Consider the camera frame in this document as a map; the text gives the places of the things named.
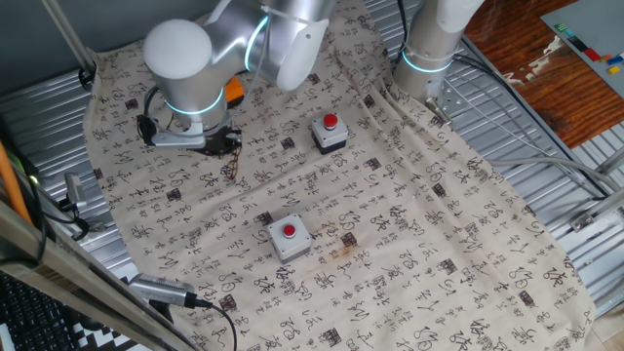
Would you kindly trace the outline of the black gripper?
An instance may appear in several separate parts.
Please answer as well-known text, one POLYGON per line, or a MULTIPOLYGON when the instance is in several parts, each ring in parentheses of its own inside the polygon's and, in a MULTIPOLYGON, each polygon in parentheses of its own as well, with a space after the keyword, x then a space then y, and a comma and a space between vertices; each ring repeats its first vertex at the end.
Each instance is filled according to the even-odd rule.
POLYGON ((220 147, 223 146, 223 153, 228 154, 236 151, 242 146, 242 131, 230 130, 223 127, 216 133, 206 136, 206 144, 199 148, 192 148, 192 151, 206 156, 217 156, 220 154, 220 147))

